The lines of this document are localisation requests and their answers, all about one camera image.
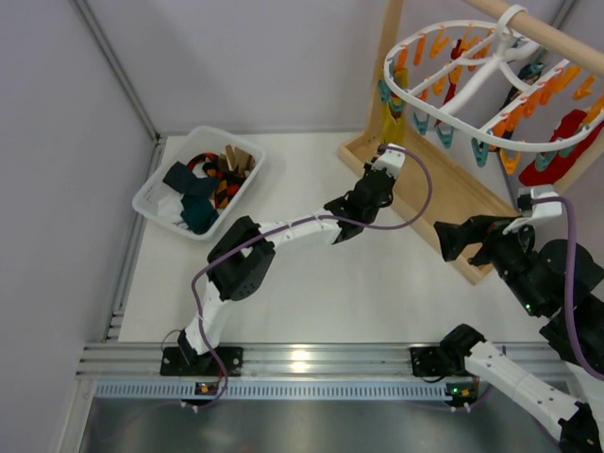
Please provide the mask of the red sock on right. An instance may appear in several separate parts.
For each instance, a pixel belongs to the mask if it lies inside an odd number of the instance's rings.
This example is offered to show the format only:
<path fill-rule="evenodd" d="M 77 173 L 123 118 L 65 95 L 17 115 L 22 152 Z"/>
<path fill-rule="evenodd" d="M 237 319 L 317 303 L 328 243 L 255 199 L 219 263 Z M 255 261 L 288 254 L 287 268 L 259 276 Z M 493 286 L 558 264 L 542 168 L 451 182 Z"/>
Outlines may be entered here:
<path fill-rule="evenodd" d="M 573 109 L 556 126 L 550 140 L 566 139 L 573 136 L 583 126 L 587 112 Z M 593 144 L 603 124 L 600 123 L 581 142 L 560 151 L 539 153 L 533 162 L 520 173 L 518 180 L 523 186 L 554 184 L 575 164 L 578 158 Z"/>

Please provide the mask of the red thin hanging sock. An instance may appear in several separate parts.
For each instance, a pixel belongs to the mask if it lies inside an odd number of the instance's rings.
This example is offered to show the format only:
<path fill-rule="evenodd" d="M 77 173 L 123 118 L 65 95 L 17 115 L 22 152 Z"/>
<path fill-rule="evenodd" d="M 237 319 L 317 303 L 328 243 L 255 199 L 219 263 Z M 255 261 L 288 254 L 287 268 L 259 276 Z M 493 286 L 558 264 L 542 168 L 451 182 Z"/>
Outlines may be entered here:
<path fill-rule="evenodd" d="M 461 54 L 463 53 L 463 51 L 464 51 L 463 40 L 462 39 L 456 40 L 456 42 L 451 50 L 451 53 L 450 53 L 451 59 L 455 60 L 455 59 L 459 58 L 461 56 Z M 447 88 L 447 92 L 445 94 L 444 104 L 448 103 L 455 95 L 456 90 L 457 90 L 457 85 L 461 78 L 462 70 L 463 70 L 462 66 L 457 66 L 455 69 L 453 69 L 450 73 L 447 74 L 448 88 Z"/>

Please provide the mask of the white sock in basket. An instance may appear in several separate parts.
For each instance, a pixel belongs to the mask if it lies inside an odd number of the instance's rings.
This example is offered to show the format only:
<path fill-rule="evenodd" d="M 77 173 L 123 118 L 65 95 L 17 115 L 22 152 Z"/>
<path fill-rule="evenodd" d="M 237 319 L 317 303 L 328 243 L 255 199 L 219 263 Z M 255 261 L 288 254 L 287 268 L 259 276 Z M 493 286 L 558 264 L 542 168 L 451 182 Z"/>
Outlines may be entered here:
<path fill-rule="evenodd" d="M 181 199 L 183 196 L 183 194 L 177 193 L 170 188 L 168 194 L 163 196 L 158 202 L 158 216 L 177 227 L 188 229 L 181 217 L 183 210 Z"/>

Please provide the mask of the red black striped sock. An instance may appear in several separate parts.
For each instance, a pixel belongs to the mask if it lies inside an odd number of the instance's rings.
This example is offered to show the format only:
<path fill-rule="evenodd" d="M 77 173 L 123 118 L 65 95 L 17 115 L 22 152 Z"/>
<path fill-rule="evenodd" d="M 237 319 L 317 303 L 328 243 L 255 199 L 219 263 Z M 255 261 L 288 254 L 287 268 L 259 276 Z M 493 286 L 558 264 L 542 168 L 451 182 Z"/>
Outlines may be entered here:
<path fill-rule="evenodd" d="M 206 172 L 207 170 L 216 171 L 218 167 L 219 156 L 214 153 L 201 153 L 192 158 L 188 163 L 187 167 L 193 171 L 197 166 Z"/>

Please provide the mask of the aluminium rail base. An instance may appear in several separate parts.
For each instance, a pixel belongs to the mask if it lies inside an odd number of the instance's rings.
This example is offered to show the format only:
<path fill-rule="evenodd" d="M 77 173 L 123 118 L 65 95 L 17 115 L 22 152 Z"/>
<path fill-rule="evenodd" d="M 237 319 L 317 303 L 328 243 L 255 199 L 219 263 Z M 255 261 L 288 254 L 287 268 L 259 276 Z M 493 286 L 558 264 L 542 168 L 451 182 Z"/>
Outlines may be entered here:
<path fill-rule="evenodd" d="M 222 378 L 224 399 L 448 400 L 471 377 L 415 377 L 409 344 L 243 344 L 234 376 Z M 210 400 L 215 377 L 165 377 L 158 344 L 85 346 L 76 377 L 94 395 Z"/>

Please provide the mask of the argyle brown orange sock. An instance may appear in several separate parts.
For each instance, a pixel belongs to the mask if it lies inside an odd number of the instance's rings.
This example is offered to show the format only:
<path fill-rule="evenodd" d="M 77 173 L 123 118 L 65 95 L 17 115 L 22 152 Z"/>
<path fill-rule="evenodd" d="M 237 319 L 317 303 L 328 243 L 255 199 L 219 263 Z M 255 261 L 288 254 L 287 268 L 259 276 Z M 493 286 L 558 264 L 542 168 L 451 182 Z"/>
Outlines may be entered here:
<path fill-rule="evenodd" d="M 213 203 L 217 210 L 227 207 L 247 179 L 247 173 L 223 171 L 212 162 L 206 163 L 203 170 L 207 176 L 218 179 L 218 186 L 213 194 Z"/>

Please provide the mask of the dark green sock in basket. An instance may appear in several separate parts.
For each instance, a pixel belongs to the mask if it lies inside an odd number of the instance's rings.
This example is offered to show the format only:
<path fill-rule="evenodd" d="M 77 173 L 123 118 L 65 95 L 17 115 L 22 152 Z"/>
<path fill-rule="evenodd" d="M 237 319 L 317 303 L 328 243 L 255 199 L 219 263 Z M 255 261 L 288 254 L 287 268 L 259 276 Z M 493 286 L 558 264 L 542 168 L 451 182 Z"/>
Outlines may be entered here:
<path fill-rule="evenodd" d="M 219 217 L 218 211 L 208 198 L 198 195 L 184 195 L 181 203 L 183 207 L 182 220 L 194 234 L 207 233 Z"/>

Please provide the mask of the wooden rack frame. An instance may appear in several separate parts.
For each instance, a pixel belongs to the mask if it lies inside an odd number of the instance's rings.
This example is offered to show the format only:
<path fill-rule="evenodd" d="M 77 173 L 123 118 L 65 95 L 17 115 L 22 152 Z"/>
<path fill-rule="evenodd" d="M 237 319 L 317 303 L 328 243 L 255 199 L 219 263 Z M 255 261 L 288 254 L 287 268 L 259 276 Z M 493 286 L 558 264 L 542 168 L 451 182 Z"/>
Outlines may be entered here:
<path fill-rule="evenodd" d="M 383 125 L 378 79 L 383 74 L 381 67 L 387 52 L 394 47 L 402 9 L 401 1 L 386 3 L 373 70 L 367 125 L 359 136 L 342 143 L 338 150 L 338 157 L 356 175 L 362 173 L 364 162 L 373 157 L 378 148 Z M 426 165 L 431 176 L 433 186 L 431 201 L 427 210 L 420 213 L 420 218 L 411 227 L 435 250 L 440 249 L 433 229 L 433 223 L 437 220 L 459 222 L 483 212 L 491 215 L 513 213 L 510 203 L 495 195 L 440 148 L 408 126 L 404 128 L 404 144 Z M 414 162 L 406 166 L 402 171 L 402 177 L 394 186 L 395 212 L 406 220 L 419 213 L 423 204 L 420 196 L 426 187 L 421 166 Z"/>

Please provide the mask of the white plastic basket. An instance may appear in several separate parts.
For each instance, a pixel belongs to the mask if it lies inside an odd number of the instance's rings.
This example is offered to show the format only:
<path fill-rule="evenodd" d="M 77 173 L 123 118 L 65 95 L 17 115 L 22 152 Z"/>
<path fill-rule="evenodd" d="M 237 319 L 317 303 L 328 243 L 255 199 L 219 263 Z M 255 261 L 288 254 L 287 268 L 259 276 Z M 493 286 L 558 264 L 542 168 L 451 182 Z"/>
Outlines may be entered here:
<path fill-rule="evenodd" d="M 145 181 L 132 207 L 180 236 L 206 241 L 240 202 L 265 159 L 254 143 L 199 126 Z"/>

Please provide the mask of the navy patterned sock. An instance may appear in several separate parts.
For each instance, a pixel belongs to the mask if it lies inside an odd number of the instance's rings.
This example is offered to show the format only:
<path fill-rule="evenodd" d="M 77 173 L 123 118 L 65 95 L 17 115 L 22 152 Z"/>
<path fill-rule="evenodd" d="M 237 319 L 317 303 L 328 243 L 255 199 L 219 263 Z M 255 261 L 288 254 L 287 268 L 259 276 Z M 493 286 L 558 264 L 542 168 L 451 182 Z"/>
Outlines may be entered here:
<path fill-rule="evenodd" d="M 162 182 L 177 193 L 205 197 L 210 196 L 218 186 L 217 178 L 198 177 L 187 165 L 179 161 L 169 168 Z"/>

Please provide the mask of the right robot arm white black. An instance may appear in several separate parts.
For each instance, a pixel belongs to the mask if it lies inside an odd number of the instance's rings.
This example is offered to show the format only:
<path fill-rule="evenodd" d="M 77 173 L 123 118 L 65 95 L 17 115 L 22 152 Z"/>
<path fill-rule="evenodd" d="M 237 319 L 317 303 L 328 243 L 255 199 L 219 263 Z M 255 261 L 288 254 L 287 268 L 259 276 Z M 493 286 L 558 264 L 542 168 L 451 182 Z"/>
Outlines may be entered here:
<path fill-rule="evenodd" d="M 563 394 L 514 363 L 481 333 L 460 324 L 436 348 L 446 376 L 484 378 L 533 417 L 563 452 L 603 449 L 603 303 L 593 290 L 603 269 L 575 238 L 534 249 L 535 231 L 522 217 L 478 215 L 434 225 L 445 260 L 470 244 L 473 266 L 491 265 L 525 312 L 544 317 L 540 333 L 575 376 L 581 397 Z"/>

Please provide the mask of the mustard yellow sock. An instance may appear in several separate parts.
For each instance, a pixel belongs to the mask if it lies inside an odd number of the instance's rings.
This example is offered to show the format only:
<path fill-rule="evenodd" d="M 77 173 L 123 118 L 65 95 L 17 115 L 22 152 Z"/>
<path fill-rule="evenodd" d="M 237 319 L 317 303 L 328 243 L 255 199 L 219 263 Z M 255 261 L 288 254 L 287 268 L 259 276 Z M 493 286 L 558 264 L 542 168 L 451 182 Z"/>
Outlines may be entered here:
<path fill-rule="evenodd" d="M 405 120 L 406 103 L 393 93 L 384 78 L 377 83 L 381 102 L 380 141 L 402 145 L 407 130 Z"/>

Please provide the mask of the tan brown striped sock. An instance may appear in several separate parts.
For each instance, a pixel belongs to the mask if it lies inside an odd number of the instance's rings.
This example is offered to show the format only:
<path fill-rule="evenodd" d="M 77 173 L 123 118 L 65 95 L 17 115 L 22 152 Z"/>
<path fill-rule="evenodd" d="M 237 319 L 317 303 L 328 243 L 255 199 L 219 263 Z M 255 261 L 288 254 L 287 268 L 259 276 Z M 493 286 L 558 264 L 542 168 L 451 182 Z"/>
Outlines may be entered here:
<path fill-rule="evenodd" d="M 255 167 L 255 158 L 241 147 L 232 144 L 228 144 L 218 158 L 218 168 L 235 176 L 249 176 Z"/>

